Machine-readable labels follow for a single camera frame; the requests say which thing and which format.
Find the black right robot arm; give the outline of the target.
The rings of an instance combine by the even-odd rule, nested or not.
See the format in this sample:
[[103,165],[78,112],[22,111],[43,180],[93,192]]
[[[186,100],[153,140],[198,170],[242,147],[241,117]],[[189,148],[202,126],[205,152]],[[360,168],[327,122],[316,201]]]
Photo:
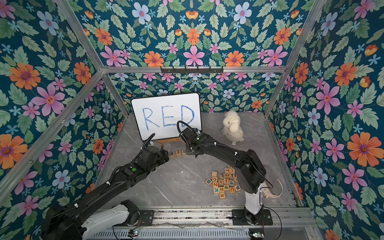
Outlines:
[[251,149],[245,152],[231,148],[183,121],[177,122],[177,130],[186,144],[187,155],[209,155],[235,170],[240,189],[246,192],[245,216],[241,220],[250,225],[260,223],[264,210],[262,188],[263,183],[268,180],[267,171],[256,152]]

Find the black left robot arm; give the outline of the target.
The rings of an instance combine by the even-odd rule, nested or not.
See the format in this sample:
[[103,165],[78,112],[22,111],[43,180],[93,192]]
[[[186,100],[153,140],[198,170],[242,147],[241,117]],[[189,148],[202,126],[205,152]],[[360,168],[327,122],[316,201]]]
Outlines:
[[151,134],[134,159],[114,169],[110,178],[91,193],[64,207],[56,206],[47,211],[41,224],[43,240],[87,240],[96,233],[128,218],[132,224],[138,220],[138,208],[130,201],[123,201],[112,209],[100,212],[100,208],[119,194],[144,180],[156,167],[169,161],[168,152],[150,145]]

